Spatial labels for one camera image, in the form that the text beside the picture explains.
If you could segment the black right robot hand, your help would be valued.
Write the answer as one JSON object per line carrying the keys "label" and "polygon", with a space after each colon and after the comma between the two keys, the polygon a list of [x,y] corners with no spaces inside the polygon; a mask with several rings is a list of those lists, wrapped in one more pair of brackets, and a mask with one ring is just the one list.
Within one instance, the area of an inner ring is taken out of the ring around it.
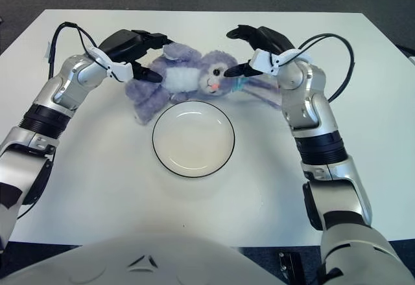
{"label": "black right robot hand", "polygon": [[[255,28],[249,25],[239,25],[237,28],[230,30],[226,37],[233,40],[244,40],[249,43],[253,50],[261,49],[276,55],[294,48],[294,45],[286,36],[264,26]],[[236,76],[251,77],[261,74],[263,74],[261,71],[252,69],[249,62],[239,64],[224,72],[224,76],[227,78]]]}

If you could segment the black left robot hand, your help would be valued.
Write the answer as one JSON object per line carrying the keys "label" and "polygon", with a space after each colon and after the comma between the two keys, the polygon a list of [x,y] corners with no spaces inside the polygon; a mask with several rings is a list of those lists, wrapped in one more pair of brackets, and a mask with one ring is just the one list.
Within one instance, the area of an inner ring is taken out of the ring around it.
{"label": "black left robot hand", "polygon": [[149,49],[162,49],[172,43],[166,35],[144,30],[121,29],[106,38],[98,48],[113,62],[126,62],[132,66],[133,79],[161,83],[162,76],[137,62]]}

